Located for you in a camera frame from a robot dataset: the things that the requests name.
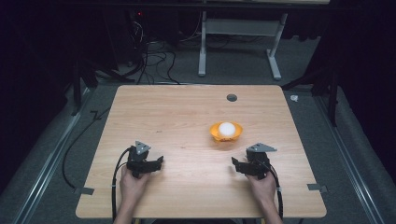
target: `hole in table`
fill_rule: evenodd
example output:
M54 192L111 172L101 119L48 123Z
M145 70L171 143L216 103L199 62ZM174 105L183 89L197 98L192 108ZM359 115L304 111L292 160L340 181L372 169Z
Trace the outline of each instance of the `hole in table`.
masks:
M235 94L228 94L227 95L227 100L230 102L235 102L238 99Z

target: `metal rail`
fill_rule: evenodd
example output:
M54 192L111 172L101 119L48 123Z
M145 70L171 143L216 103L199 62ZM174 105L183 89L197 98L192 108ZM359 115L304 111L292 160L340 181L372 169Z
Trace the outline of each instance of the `metal rail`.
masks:
M317 104L320 114L326 120L327 125L332 133L332 137L337 145L338 152L341 155L342 162L346 168L346 173L349 176L350 182L356 191L356 194L361 201L361 205L369 218L371 223L385 223L381 214L379 213L370 190L367 188L358 168L355 166L353 158L350 156L347 146L344 144L341 134L338 132L336 127L332 126L331 121L327 117L327 107L324 100L321 97L314 97L315 103Z
M89 91L89 89L87 88L83 92L83 95L86 96L86 99L80 111L82 111L82 109L87 104L88 99L92 96L92 92ZM35 209L38 206L38 203L41 200L41 197L44 194L44 191L46 190L53 174L55 173L56 167L62 159L62 155L65 151L64 146L80 117L81 112L78 112L74 117L69 120L69 125L59 139L55 149L49 154L46 163L43 165L43 168L41 169L37 180L35 181L35 184L32 186L23 206L21 207L21 210L16 215L13 223L29 223L30 219L33 216L33 213L35 212Z

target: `wrist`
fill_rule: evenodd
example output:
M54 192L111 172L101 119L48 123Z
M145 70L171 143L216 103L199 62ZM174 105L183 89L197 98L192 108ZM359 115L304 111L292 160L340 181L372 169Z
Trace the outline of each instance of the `wrist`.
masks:
M260 200L260 204L262 206L262 211L264 212L264 214L277 213L277 209L273 200Z

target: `dark background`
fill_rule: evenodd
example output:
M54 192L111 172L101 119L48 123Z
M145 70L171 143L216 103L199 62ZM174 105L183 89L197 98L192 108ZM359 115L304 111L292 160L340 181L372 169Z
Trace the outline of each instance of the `dark background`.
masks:
M307 73L326 66L331 58L345 57L337 70L340 86L373 149L395 180L395 3L332 4L358 4L362 10L338 16L329 26L329 15L291 13L283 38L298 35L304 41L322 36ZM123 38L128 35L123 11L59 8L50 1L22 0L2 3L0 9L3 191L38 136L65 105L64 92L72 82L76 59L89 58L117 69L118 63L134 57L128 53L134 51L130 50L131 42ZM193 32L198 15L194 13L145 11L144 22L150 35L176 45L178 30ZM115 39L118 45L112 45Z

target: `white table leg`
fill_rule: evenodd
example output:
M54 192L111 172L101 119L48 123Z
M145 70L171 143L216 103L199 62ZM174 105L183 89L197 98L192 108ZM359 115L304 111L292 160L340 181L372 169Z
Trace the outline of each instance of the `white table leg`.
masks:
M202 12L201 50L199 53L198 76L206 75L206 12Z
M276 53L277 46L279 45L280 37L282 36L287 17L288 17L288 14L286 14L286 13L282 15L279 25L277 26L274 45L273 45L272 49L267 50L268 61L270 63L273 77L275 80L280 80L282 78L282 76L280 75L280 72L279 72L279 68L277 67L275 53Z

